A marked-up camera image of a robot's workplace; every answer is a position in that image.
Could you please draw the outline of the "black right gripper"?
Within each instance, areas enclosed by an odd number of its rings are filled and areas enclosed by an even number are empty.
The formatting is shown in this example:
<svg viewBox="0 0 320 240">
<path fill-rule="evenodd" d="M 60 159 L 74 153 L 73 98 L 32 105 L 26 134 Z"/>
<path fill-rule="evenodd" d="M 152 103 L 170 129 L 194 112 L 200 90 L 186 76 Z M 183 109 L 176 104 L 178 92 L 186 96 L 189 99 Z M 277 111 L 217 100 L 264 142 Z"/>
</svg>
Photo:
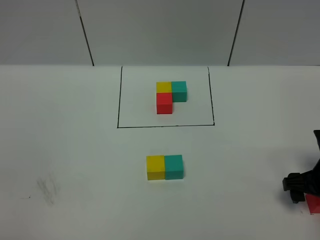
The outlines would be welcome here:
<svg viewBox="0 0 320 240">
<path fill-rule="evenodd" d="M 293 203 L 305 202 L 305 193 L 320 196 L 320 161 L 304 173 L 293 172 L 282 180 L 283 190 L 291 191 Z"/>
</svg>

